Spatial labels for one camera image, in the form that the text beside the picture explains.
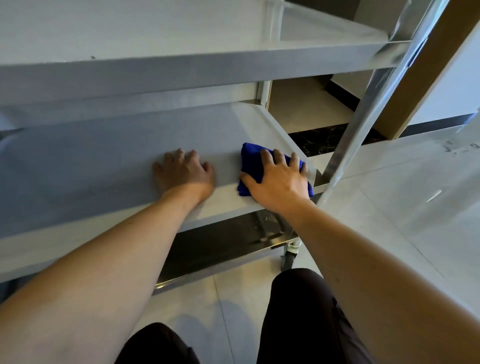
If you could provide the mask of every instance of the metal post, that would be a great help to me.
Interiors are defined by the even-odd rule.
[[[416,4],[420,3],[425,5],[425,0],[417,0]],[[399,22],[401,20],[405,24],[411,23],[408,21],[408,16],[412,16],[417,19],[422,19],[420,25],[414,31],[410,47],[401,63],[395,68],[377,69],[373,72],[365,96],[360,101],[357,110],[353,114],[347,129],[325,168],[323,177],[328,180],[330,184],[327,191],[322,194],[318,205],[321,205],[327,200],[332,189],[342,177],[367,136],[367,133],[372,128],[400,83],[412,59],[416,57],[418,50],[423,46],[428,35],[437,23],[447,3],[448,0],[431,1],[431,3],[427,4],[429,5],[428,10],[423,17],[419,17],[417,13],[412,12],[408,6],[405,7]]]

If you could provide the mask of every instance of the blue cloth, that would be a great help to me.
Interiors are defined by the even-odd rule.
[[[262,156],[260,155],[260,151],[262,149],[267,149],[262,146],[258,146],[256,144],[250,143],[243,143],[241,148],[241,170],[242,172],[248,173],[257,181],[257,183],[262,182],[262,178],[264,177],[264,165],[262,163]],[[273,150],[267,149],[270,154],[273,156]],[[285,156],[285,160],[287,164],[290,164],[290,157]],[[300,161],[300,169],[303,166],[304,161]],[[240,196],[251,196],[250,191],[248,190],[247,186],[240,181],[237,191],[239,192]],[[308,184],[308,196],[313,197],[313,188]]]

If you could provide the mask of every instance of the leg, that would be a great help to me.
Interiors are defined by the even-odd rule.
[[[372,363],[362,349],[322,277],[299,268],[274,279],[257,364]]]
[[[193,349],[159,322],[145,326],[125,343],[115,364],[130,363],[200,364]]]

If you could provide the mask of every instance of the wheel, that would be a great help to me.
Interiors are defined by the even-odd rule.
[[[282,256],[282,265],[280,267],[280,270],[282,272],[285,272],[286,270],[292,269],[293,261],[295,260],[296,256],[296,254],[293,254],[291,252],[285,252],[285,254]]]

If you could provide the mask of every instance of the folded blue cloth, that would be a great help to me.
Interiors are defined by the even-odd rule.
[[[262,178],[264,177],[264,165],[262,164],[262,156],[260,155],[260,151],[262,149],[267,148],[250,143],[243,143],[243,146],[241,148],[241,170],[242,172],[251,175],[253,179],[257,181],[257,183],[261,183]],[[267,150],[273,156],[273,150]],[[290,157],[285,155],[285,160],[289,165]],[[303,163],[305,162],[301,160],[300,169],[303,166]],[[239,192],[240,196],[251,196],[250,191],[242,181],[240,181],[237,187],[237,191]],[[308,183],[308,196],[313,197],[313,188],[310,183]]]

